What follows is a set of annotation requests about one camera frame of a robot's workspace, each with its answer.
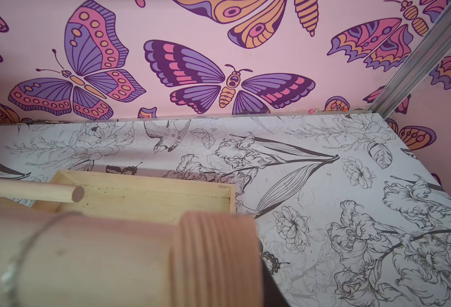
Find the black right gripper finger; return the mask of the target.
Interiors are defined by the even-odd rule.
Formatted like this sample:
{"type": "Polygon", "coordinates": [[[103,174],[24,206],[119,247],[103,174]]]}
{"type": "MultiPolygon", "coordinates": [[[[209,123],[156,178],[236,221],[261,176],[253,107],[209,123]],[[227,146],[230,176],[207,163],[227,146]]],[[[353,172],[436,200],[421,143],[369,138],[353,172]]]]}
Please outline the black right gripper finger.
{"type": "Polygon", "coordinates": [[[262,261],[263,307],[289,307],[266,264],[262,261]]]}

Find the wooden jewelry display stand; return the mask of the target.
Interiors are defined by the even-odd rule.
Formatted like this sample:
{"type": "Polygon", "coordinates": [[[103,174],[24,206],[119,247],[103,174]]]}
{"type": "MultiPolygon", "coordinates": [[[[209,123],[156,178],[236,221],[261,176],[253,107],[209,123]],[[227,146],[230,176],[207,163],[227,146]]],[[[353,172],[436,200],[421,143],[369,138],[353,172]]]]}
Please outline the wooden jewelry display stand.
{"type": "Polygon", "coordinates": [[[262,306],[231,184],[86,171],[0,179],[0,306],[262,306]]]}

